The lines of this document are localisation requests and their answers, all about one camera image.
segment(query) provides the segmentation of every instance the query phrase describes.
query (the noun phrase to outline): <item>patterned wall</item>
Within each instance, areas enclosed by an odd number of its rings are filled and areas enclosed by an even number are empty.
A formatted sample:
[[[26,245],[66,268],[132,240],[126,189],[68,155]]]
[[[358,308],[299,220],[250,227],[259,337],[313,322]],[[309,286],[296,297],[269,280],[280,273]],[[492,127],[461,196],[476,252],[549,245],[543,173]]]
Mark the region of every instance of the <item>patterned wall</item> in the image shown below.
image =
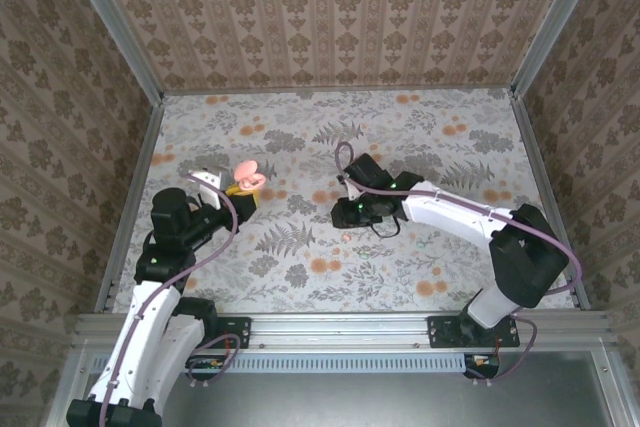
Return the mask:
[[[580,0],[525,101],[591,301],[640,381],[640,0]]]
[[[507,84],[551,0],[116,0],[167,90]]]
[[[38,425],[150,106],[89,0],[0,0],[0,425]]]

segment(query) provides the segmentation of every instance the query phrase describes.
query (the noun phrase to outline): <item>floral wallpaper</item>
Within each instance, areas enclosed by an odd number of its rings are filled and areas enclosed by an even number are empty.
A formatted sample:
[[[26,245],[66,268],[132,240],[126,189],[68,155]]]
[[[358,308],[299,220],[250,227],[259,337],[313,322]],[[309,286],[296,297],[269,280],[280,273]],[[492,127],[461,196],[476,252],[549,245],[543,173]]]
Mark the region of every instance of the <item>floral wallpaper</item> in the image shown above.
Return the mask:
[[[165,90],[510,83],[552,0],[116,0]]]
[[[640,393],[640,0],[580,0],[525,102],[591,302]]]
[[[330,211],[346,196],[333,161],[341,139],[394,176],[416,172],[488,205],[539,205],[506,89],[169,96],[164,105],[116,312],[129,307],[153,195],[171,186],[195,195],[182,178],[191,169],[252,158],[268,178],[229,250],[187,283],[185,295],[225,312],[457,310],[493,278],[488,250],[431,226],[402,223],[384,240],[335,229]],[[377,226],[383,235],[395,230],[387,220]],[[565,295],[542,305],[573,307]]]
[[[150,105],[89,0],[0,0],[0,425],[40,425]]]

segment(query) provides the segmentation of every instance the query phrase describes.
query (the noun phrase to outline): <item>gray floor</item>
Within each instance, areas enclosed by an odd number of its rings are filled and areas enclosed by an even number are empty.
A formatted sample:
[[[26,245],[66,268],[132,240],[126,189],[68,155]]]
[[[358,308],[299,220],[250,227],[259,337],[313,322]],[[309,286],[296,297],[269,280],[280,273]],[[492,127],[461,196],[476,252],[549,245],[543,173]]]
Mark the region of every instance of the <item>gray floor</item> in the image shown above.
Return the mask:
[[[535,354],[504,382],[459,374],[229,374],[181,377],[164,427],[604,427],[612,425],[590,354]]]

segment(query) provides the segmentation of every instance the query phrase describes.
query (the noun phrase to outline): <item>pink object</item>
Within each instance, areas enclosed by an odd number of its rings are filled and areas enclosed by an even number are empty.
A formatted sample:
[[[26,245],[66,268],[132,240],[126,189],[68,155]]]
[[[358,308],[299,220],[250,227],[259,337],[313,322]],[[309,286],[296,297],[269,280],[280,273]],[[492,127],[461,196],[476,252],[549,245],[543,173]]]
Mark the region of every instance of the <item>pink object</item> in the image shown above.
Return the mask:
[[[267,182],[267,178],[257,173],[258,163],[255,160],[245,160],[233,172],[233,179],[238,183],[240,190],[260,190]]]

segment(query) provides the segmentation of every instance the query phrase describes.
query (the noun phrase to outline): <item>floral tablecloth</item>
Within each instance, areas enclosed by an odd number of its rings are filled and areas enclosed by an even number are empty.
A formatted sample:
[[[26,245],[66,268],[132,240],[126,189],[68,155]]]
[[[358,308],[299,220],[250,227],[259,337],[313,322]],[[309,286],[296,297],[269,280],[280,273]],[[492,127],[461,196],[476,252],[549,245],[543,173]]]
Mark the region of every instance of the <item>floral tablecloth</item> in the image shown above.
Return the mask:
[[[334,229],[329,212],[345,195],[333,163],[341,139],[392,175],[416,172],[490,205],[540,206],[504,89],[178,96],[164,106],[116,312],[130,302],[153,195],[169,186],[195,194],[181,178],[190,169],[255,159],[268,178],[229,250],[187,284],[185,295],[214,299],[222,312],[455,310],[492,278],[488,254],[429,226],[403,223],[385,240]],[[225,237],[218,232],[198,258]],[[573,304],[561,294],[541,306]]]

